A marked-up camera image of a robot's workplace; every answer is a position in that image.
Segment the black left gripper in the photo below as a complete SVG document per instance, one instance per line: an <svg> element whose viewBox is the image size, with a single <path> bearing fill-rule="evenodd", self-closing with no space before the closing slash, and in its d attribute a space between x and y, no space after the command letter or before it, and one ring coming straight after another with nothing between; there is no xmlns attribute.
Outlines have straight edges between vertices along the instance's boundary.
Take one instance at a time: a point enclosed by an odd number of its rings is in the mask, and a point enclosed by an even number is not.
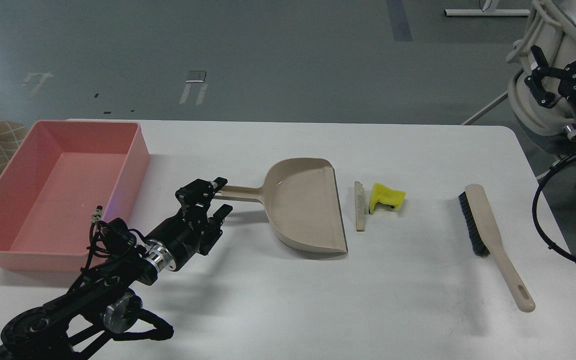
<svg viewBox="0 0 576 360"><path fill-rule="evenodd" d="M225 203L210 218L208 210L226 184L227 179L222 177L211 181L197 178L174 193L180 205L177 214L165 219L145 237L145 244L149 246L145 259L157 272L179 271L194 255L207 256L214 248L233 207Z"/></svg>

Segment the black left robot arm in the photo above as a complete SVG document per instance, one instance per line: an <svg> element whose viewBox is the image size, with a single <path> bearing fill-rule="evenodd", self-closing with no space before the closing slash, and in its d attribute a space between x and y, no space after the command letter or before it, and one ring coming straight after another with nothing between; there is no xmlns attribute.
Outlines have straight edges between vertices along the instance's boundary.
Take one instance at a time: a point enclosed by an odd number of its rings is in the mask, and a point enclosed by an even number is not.
<svg viewBox="0 0 576 360"><path fill-rule="evenodd" d="M0 333L0 360L88 360L109 341L165 341L174 328L144 309L131 288L153 285L162 271L177 272L194 256L206 256L223 234L233 207L208 215L227 179L201 178L180 187L179 210L147 235L121 218L102 220L94 210L86 264L68 291L21 312Z"/></svg>

